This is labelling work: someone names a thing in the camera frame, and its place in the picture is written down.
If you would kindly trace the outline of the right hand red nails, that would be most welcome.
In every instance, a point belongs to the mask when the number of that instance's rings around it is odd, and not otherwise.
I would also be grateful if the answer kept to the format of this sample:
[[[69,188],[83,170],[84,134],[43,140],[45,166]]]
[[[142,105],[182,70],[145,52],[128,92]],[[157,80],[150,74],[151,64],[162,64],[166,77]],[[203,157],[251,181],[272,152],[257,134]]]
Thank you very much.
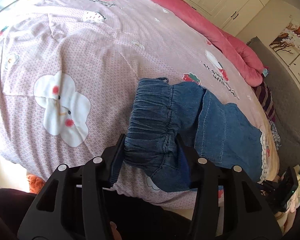
[[[276,221],[285,235],[293,226],[296,210],[300,206],[300,200],[289,200],[287,203],[287,210],[285,212],[278,212],[275,214]]]

